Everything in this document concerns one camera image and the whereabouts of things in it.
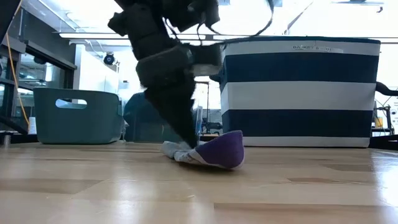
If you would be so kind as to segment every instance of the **purple cloth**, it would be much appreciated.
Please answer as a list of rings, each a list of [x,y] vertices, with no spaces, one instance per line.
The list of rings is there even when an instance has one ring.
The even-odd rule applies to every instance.
[[[210,142],[201,142],[194,149],[185,143],[164,142],[160,150],[178,162],[216,166],[224,169],[237,169],[244,161],[241,131],[232,131]]]
[[[207,164],[227,169],[240,166],[244,160],[242,131],[231,131],[196,147],[196,152]]]

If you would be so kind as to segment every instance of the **white stripe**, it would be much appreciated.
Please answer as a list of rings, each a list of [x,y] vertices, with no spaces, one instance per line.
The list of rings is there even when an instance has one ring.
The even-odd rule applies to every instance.
[[[245,146],[268,147],[368,147],[370,138],[243,137]]]
[[[221,93],[228,110],[373,110],[375,83],[239,82]]]
[[[318,52],[378,56],[380,54],[380,44],[330,42],[320,40],[263,40],[229,44],[225,49],[225,55],[291,52]]]
[[[398,156],[398,152],[390,152],[385,150],[377,150],[378,153],[387,154],[389,156]]]

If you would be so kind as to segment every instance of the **navy blue stripe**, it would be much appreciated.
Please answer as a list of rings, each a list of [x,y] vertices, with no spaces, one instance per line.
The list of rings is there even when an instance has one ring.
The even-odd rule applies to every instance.
[[[378,56],[311,52],[227,55],[228,82],[318,81],[376,83]]]
[[[228,110],[223,131],[244,136],[370,138],[373,111],[347,110]]]
[[[254,42],[254,41],[301,41],[301,40],[319,40],[329,42],[350,42],[350,43],[366,43],[366,44],[381,44],[380,40],[372,40],[365,38],[352,37],[293,37],[293,36],[267,36],[267,37],[243,37],[236,39],[229,39],[227,42]]]

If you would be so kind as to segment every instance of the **security camera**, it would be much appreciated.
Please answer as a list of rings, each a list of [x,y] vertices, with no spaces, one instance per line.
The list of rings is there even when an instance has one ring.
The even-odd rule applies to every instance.
[[[47,63],[45,60],[43,60],[43,59],[41,59],[41,58],[38,58],[38,57],[34,57],[34,58],[33,58],[33,61],[34,61],[35,63],[39,64],[39,65],[45,65],[45,64]]]
[[[113,55],[113,52],[106,53],[106,56],[104,57],[104,63],[106,65],[114,65],[116,63],[116,59]]]

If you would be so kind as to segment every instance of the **ceiling light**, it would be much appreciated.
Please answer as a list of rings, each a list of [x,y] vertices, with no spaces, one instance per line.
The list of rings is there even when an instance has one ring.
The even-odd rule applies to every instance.
[[[203,40],[202,42],[200,42],[199,40],[182,40],[181,42],[186,43],[186,44],[192,44],[192,45],[200,45],[201,43],[203,45],[210,45],[210,44],[218,43],[219,41]]]
[[[398,44],[398,38],[372,38],[373,40],[380,40],[382,44]]]
[[[119,34],[112,34],[112,33],[59,33],[60,37],[65,38],[65,39],[82,39],[82,40],[113,40],[113,39],[118,39],[118,40],[124,40],[128,39],[127,36],[121,37]],[[193,34],[177,34],[177,37],[182,40],[197,40],[198,35],[193,35]],[[205,35],[199,35],[199,38],[204,39],[206,38]]]
[[[235,38],[245,38],[248,35],[214,35],[213,39],[215,40],[228,40],[228,39],[235,39]]]

